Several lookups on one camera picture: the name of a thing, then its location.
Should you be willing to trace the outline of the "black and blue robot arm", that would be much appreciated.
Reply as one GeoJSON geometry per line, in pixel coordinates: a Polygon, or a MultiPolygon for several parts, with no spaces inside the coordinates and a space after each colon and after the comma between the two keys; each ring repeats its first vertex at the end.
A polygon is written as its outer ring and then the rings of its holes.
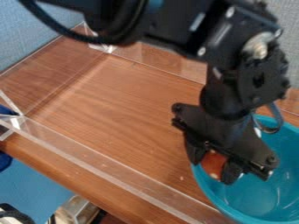
{"type": "Polygon", "coordinates": [[[210,152],[223,158],[219,180],[269,179],[279,158],[257,133],[274,134],[255,118],[275,109],[291,83],[279,45],[283,34],[263,0],[19,0],[60,35],[95,45],[145,42],[207,66],[198,104],[173,105],[194,165],[210,152]]]}

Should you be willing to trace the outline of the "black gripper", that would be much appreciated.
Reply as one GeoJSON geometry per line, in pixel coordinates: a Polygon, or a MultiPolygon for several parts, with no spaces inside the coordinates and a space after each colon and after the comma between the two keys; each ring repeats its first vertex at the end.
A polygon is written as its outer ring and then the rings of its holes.
{"type": "Polygon", "coordinates": [[[175,103],[173,125],[182,131],[187,157],[198,165],[206,153],[215,150],[229,158],[221,172],[221,182],[233,185],[243,174],[269,179],[279,166],[279,158],[258,137],[250,115],[225,120],[210,115],[202,106],[175,103]]]}

